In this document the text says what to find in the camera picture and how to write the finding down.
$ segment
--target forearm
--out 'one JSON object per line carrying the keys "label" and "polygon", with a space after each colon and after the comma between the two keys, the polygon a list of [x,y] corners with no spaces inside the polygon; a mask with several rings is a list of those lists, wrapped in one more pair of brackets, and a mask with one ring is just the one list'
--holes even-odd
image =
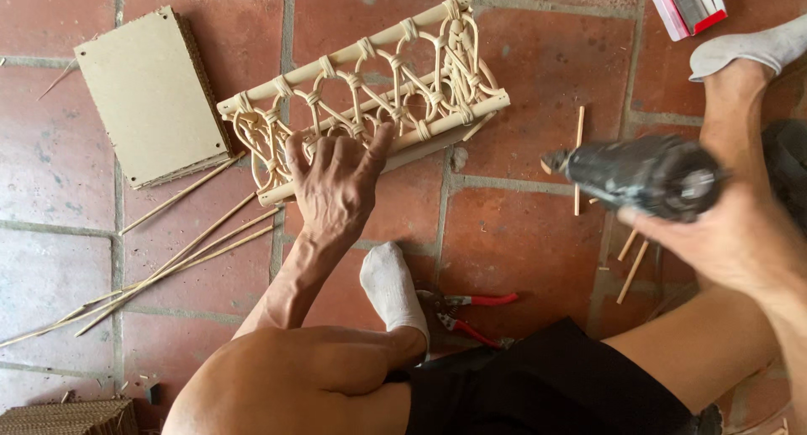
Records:
{"label": "forearm", "polygon": [[300,327],[325,279],[346,252],[338,242],[317,241],[300,235],[277,276],[233,339],[262,327]]}
{"label": "forearm", "polygon": [[794,434],[807,433],[807,274],[785,277],[780,290],[756,299],[771,321],[790,374]]}

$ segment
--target finger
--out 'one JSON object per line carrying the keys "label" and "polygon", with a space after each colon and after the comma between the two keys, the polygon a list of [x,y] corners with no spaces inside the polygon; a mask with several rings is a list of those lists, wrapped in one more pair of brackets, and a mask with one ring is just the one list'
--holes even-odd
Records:
{"label": "finger", "polygon": [[336,140],[333,137],[323,137],[316,143],[316,153],[314,153],[314,162],[311,166],[319,171],[324,172],[333,159],[333,147]]}
{"label": "finger", "polygon": [[333,158],[331,167],[352,167],[356,156],[356,141],[345,137],[337,137],[337,143],[333,147]]}
{"label": "finger", "polygon": [[630,206],[622,206],[617,212],[617,218],[622,224],[633,227],[637,232],[647,238],[657,240],[661,244],[673,243],[675,237],[678,236],[677,229],[680,227],[680,224],[648,216]]}
{"label": "finger", "polygon": [[302,134],[292,134],[286,139],[286,163],[291,176],[298,182],[302,181],[311,167],[303,151],[303,139],[305,138]]}
{"label": "finger", "polygon": [[392,123],[383,123],[375,131],[373,142],[361,158],[358,166],[359,173],[365,173],[369,177],[378,178],[384,165],[387,163],[387,153],[390,151],[392,140],[395,137],[395,127]]}

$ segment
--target foot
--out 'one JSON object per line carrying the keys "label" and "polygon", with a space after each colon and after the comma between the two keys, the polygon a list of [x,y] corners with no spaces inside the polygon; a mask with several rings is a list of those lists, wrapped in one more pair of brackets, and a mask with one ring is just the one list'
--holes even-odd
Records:
{"label": "foot", "polygon": [[389,242],[370,249],[361,265],[359,281],[387,331],[414,327],[423,334],[428,351],[426,316],[417,301],[415,285],[400,248]]}
{"label": "foot", "polygon": [[782,68],[807,50],[807,14],[772,29],[751,34],[728,34],[704,42],[692,52],[693,82],[723,69],[736,58],[760,62],[778,76]]}

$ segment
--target floor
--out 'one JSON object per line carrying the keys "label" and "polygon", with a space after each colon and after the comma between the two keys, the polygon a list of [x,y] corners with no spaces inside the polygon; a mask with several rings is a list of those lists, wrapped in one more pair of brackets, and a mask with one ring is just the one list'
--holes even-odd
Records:
{"label": "floor", "polygon": [[[202,174],[130,190],[80,71],[37,100],[68,66],[74,46],[171,5],[190,19],[221,100],[441,1],[0,1],[0,339],[147,277],[254,190],[242,161],[117,235]],[[381,178],[364,235],[325,284],[306,325],[383,329],[358,285],[358,269],[367,250],[386,240],[400,240],[413,274],[446,292],[518,292],[521,299],[509,306],[462,312],[490,337],[522,337],[566,315],[590,336],[608,337],[691,289],[691,269],[665,252],[657,271],[653,252],[625,303],[616,305],[638,245],[618,262],[626,229],[596,204],[584,203],[575,217],[571,186],[541,172],[538,156],[574,141],[579,105],[587,107],[585,140],[696,137],[704,94],[687,81],[691,51],[711,37],[807,11],[807,0],[725,3],[728,20],[673,43],[650,0],[475,0],[480,55],[512,105],[471,141]],[[804,118],[804,91],[802,76],[782,79],[767,96],[763,120]],[[294,106],[286,114],[298,116]],[[251,203],[219,231],[260,213]],[[138,401],[141,428],[156,427],[183,384],[235,332],[301,227],[294,205],[274,223],[274,235],[166,279],[82,337],[72,336],[74,325],[0,349],[0,411],[58,400],[66,390],[77,399],[142,398],[159,382],[159,405]],[[435,334],[443,353],[470,345]],[[721,398],[727,432],[758,424],[788,400],[782,366],[760,371]],[[757,432],[770,433],[779,421]]]}

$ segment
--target cardboard piece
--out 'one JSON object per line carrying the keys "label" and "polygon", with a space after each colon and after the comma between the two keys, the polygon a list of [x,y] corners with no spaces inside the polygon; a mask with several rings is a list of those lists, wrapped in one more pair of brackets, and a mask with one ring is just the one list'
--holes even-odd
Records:
{"label": "cardboard piece", "polygon": [[75,53],[133,189],[232,157],[193,35],[170,6],[85,42]]}

